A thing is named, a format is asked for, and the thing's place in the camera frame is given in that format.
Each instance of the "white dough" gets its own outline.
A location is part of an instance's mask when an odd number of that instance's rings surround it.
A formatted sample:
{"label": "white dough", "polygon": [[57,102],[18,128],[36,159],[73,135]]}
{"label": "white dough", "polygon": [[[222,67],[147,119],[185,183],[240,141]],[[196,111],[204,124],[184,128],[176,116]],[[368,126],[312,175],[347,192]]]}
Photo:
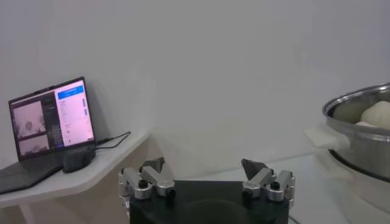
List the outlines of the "white dough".
{"label": "white dough", "polygon": [[361,115],[361,121],[390,130],[390,103],[380,101],[366,109]]}
{"label": "white dough", "polygon": [[356,125],[367,126],[367,127],[372,127],[372,128],[377,128],[377,126],[374,126],[374,125],[372,125],[372,124],[368,124],[367,122],[364,122],[364,121],[357,122]]}

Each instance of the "laptop screen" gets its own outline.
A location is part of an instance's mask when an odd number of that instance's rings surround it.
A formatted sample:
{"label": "laptop screen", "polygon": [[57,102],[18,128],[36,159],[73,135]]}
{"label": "laptop screen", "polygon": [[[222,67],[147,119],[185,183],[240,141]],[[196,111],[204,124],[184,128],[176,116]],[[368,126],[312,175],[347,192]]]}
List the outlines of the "laptop screen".
{"label": "laptop screen", "polygon": [[9,105],[19,158],[94,141],[83,78]]}

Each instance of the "pot handle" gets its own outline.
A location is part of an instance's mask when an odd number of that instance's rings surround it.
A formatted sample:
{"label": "pot handle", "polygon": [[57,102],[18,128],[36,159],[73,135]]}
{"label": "pot handle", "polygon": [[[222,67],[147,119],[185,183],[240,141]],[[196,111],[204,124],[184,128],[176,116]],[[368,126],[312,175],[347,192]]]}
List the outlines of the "pot handle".
{"label": "pot handle", "polygon": [[305,134],[319,149],[344,150],[350,148],[349,138],[328,125],[306,129]]}

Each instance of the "black cable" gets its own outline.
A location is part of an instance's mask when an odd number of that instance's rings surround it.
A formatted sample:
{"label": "black cable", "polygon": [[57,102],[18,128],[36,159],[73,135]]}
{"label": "black cable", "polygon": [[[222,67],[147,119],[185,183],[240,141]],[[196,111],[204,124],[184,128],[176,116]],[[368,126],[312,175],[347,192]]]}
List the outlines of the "black cable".
{"label": "black cable", "polygon": [[289,216],[289,219],[291,219],[293,222],[295,222],[296,224],[300,224],[294,217],[292,217],[291,215]]}
{"label": "black cable", "polygon": [[111,141],[111,140],[114,140],[114,139],[117,139],[117,138],[120,138],[122,136],[124,136],[118,143],[116,143],[115,145],[113,146],[106,146],[106,147],[96,147],[95,150],[98,150],[98,149],[113,149],[115,147],[117,147],[118,145],[120,145],[120,143],[122,143],[127,137],[129,137],[129,135],[131,134],[132,132],[131,131],[127,131],[119,136],[116,136],[116,137],[113,137],[113,138],[106,138],[106,139],[103,139],[103,140],[100,140],[98,141],[97,143],[98,144],[102,144],[102,143],[105,143],[105,142],[108,142],[108,141]]}

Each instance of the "white wall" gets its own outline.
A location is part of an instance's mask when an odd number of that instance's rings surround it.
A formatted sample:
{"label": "white wall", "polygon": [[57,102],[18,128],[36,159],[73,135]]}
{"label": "white wall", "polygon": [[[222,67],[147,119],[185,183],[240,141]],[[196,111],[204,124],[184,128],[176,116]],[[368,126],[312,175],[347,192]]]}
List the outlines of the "white wall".
{"label": "white wall", "polygon": [[80,74],[98,135],[150,128],[178,177],[312,152],[332,97],[390,81],[387,0],[0,2],[7,101]]}

